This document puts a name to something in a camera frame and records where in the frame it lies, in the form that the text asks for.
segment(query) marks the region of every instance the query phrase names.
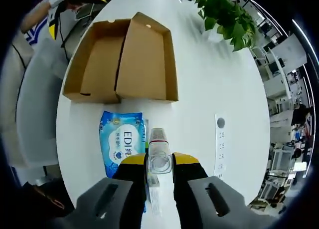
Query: box flap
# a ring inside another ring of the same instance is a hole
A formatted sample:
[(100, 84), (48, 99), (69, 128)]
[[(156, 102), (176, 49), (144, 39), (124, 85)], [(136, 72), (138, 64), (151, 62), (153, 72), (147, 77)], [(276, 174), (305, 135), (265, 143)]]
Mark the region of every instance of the box flap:
[(63, 91), (65, 96), (81, 102), (119, 102), (116, 78), (129, 24), (129, 19), (121, 19), (92, 25), (72, 60)]
[(178, 100), (170, 31), (140, 12), (127, 32), (116, 93), (121, 97)]

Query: person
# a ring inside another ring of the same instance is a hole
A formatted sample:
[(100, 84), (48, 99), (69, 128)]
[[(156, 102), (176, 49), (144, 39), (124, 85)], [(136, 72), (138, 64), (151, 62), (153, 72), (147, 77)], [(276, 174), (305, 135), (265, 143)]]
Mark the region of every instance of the person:
[(301, 156), (301, 154), (302, 154), (302, 150), (300, 148), (296, 148), (291, 158), (297, 159)]
[(307, 108), (304, 104), (299, 104), (293, 112), (293, 119), (291, 125), (301, 124), (304, 125), (308, 114), (314, 114), (314, 107)]
[(293, 126), (296, 124), (304, 125), (308, 114), (314, 114), (314, 108), (307, 108), (304, 104), (295, 106), (294, 110), (286, 110), (270, 117), (270, 127), (279, 128)]
[[(67, 9), (72, 11), (81, 5), (67, 3)], [(47, 17), (51, 5), (49, 0), (42, 0), (22, 20), (12, 43), (6, 53), (0, 81), (0, 131), (6, 156), (11, 166), (25, 167), (22, 154), (19, 151), (19, 141), (16, 131), (15, 114), (19, 88), (34, 50), (24, 38), (28, 32)]]

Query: ceiling light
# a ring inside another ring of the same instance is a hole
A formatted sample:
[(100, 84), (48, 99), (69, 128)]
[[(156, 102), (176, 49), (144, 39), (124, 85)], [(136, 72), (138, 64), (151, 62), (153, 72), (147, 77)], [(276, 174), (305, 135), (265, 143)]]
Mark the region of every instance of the ceiling light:
[(307, 87), (307, 84), (306, 84), (306, 79), (305, 77), (303, 77), (303, 80), (304, 80), (304, 84), (305, 84), (305, 88), (306, 88), (306, 93), (307, 93), (307, 98), (308, 98), (308, 103), (309, 103), (309, 107), (311, 106), (310, 104), (310, 95), (309, 95), (309, 91), (308, 91), (308, 87)]
[(311, 124), (313, 123), (313, 117), (310, 116), (310, 136), (312, 135)]
[(303, 35), (303, 37), (305, 38), (305, 40), (307, 41), (311, 51), (313, 52), (315, 58), (316, 58), (316, 61), (317, 61), (317, 64), (319, 65), (319, 60), (317, 58), (317, 55), (316, 55), (316, 52), (314, 50), (314, 47), (311, 45), (308, 37), (306, 36), (305, 32), (301, 29), (301, 27), (297, 24), (297, 22), (293, 19), (293, 23), (295, 24), (295, 26), (297, 27), (297, 29), (299, 29), (300, 33)]
[(305, 65), (303, 65), (303, 66), (304, 66), (305, 73), (306, 73), (306, 76), (307, 76), (307, 79), (308, 79), (308, 82), (309, 82), (309, 88), (310, 88), (311, 96), (312, 96), (312, 99), (313, 99), (314, 117), (315, 117), (315, 119), (314, 119), (314, 139), (313, 139), (313, 147), (312, 147), (312, 153), (311, 153), (311, 155), (310, 155), (310, 160), (309, 160), (308, 168), (307, 168), (306, 173), (305, 173), (305, 175), (304, 175), (304, 177), (306, 177), (306, 176), (307, 176), (307, 173), (308, 173), (308, 171), (309, 171), (309, 168), (310, 168), (311, 159), (312, 159), (313, 154), (314, 154), (314, 147), (315, 147), (315, 141), (316, 141), (316, 108), (315, 108), (315, 102), (314, 102), (313, 88), (311, 87), (311, 84), (310, 84), (309, 75), (308, 75), (308, 73), (307, 73), (307, 70), (306, 70)]

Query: potted plant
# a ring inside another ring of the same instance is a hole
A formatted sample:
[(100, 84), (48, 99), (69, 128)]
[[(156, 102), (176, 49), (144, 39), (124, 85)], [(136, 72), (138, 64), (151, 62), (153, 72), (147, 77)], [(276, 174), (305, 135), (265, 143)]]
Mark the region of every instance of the potted plant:
[(255, 43), (256, 26), (253, 18), (237, 2), (231, 0), (196, 0), (203, 18), (205, 30), (217, 27), (217, 33), (230, 39), (233, 51), (252, 47)]

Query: office desk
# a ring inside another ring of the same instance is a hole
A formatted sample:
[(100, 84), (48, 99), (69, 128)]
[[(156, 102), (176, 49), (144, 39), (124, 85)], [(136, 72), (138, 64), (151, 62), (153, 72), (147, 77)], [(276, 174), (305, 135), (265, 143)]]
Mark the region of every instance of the office desk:
[(203, 21), (197, 7), (189, 1), (112, 0), (95, 21), (131, 18), (138, 11), (171, 30), (179, 101), (124, 99), (117, 105), (84, 104), (73, 103), (61, 94), (57, 150), (73, 204), (106, 176), (98, 130), (104, 110), (143, 112), (150, 128), (165, 129), (172, 152), (193, 155), (209, 176), (215, 166), (215, 114), (224, 114), (228, 128), (224, 181), (249, 204), (257, 196), (265, 174), (270, 138), (266, 95), (249, 49), (232, 52), (233, 47), (224, 41), (207, 42), (199, 31)]

